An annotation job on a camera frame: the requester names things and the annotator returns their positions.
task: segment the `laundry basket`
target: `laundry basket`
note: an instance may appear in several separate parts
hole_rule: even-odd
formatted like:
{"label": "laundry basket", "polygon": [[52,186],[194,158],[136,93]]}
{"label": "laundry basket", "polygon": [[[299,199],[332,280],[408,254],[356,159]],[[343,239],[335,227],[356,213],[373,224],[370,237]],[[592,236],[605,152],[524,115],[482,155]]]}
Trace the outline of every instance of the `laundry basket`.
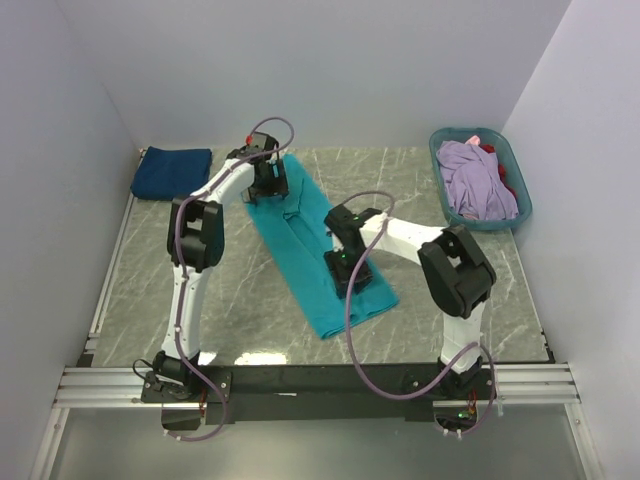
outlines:
{"label": "laundry basket", "polygon": [[[442,145],[442,142],[455,140],[464,143],[474,135],[480,137],[480,143],[493,145],[496,149],[496,155],[498,155],[498,161],[507,170],[507,185],[513,188],[517,194],[516,201],[518,203],[519,215],[516,218],[510,220],[473,220],[458,215],[449,206],[447,191],[444,186],[442,174],[440,173],[440,164],[438,163],[436,153]],[[498,132],[488,128],[442,128],[431,135],[429,139],[429,149],[431,150],[431,162],[433,163],[433,170],[440,193],[440,204],[442,205],[444,216],[450,225],[461,224],[469,230],[504,230],[507,228],[516,228],[529,218],[533,207],[527,186],[524,183],[524,178],[522,178],[522,173],[520,173],[518,162],[516,162],[516,157],[513,154],[513,150],[511,150],[509,142]]]}

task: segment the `white enclosure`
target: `white enclosure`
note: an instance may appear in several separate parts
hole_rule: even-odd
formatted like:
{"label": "white enclosure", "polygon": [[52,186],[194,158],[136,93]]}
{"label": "white enclosure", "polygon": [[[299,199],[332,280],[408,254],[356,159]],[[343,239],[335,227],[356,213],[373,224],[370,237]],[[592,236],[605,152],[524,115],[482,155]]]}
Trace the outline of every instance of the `white enclosure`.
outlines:
{"label": "white enclosure", "polygon": [[534,205],[516,240],[543,327],[608,478],[637,477],[639,15],[633,0],[2,2],[2,477],[28,476],[82,351],[136,149],[236,144],[274,114],[298,146],[502,131]]}

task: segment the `purple clothing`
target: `purple clothing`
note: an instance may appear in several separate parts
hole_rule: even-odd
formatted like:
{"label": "purple clothing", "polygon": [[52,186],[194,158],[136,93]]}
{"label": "purple clothing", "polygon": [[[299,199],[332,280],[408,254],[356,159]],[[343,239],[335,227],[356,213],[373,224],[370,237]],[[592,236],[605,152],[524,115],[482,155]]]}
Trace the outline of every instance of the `purple clothing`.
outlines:
{"label": "purple clothing", "polygon": [[479,220],[518,216],[518,204],[498,174],[498,157],[476,145],[443,142],[437,153],[449,206]]}

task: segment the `marble surface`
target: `marble surface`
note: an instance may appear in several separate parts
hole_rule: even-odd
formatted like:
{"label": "marble surface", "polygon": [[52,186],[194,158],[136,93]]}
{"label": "marble surface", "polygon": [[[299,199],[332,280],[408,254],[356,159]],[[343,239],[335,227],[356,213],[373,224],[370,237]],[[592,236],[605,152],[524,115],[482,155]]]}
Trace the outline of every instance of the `marble surface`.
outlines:
{"label": "marble surface", "polygon": [[[214,155],[213,171],[230,149]],[[394,216],[445,226],[425,148],[291,149],[332,203],[371,188],[397,198]],[[353,210],[384,208],[360,198]],[[152,359],[167,328],[172,274],[166,252],[170,204],[135,200],[115,270],[93,366],[130,366]],[[318,338],[308,325],[244,205],[225,211],[226,249],[213,271],[201,320],[205,357],[218,364],[350,363],[344,334]],[[546,361],[544,337],[510,231],[474,233],[498,281],[482,319],[483,342],[499,361]],[[372,258],[400,297],[391,311],[353,331],[361,361],[435,361],[443,319],[422,270],[384,252]]]}

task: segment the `folded towel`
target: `folded towel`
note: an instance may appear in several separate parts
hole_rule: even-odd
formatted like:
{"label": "folded towel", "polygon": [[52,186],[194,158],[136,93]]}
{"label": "folded towel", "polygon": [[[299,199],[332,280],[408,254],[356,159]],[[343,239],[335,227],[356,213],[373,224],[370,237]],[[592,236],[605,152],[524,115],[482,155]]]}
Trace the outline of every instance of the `folded towel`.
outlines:
{"label": "folded towel", "polygon": [[209,180],[211,150],[160,150],[149,147],[133,177],[131,193],[144,200],[188,195]]}
{"label": "folded towel", "polygon": [[[324,218],[332,208],[313,179],[291,154],[283,158],[289,195],[260,198],[247,205],[249,215],[262,235],[291,292],[321,338],[344,330],[344,299],[324,261],[332,249]],[[351,302],[351,324],[368,320],[398,303],[398,297],[369,260],[373,280]]]}

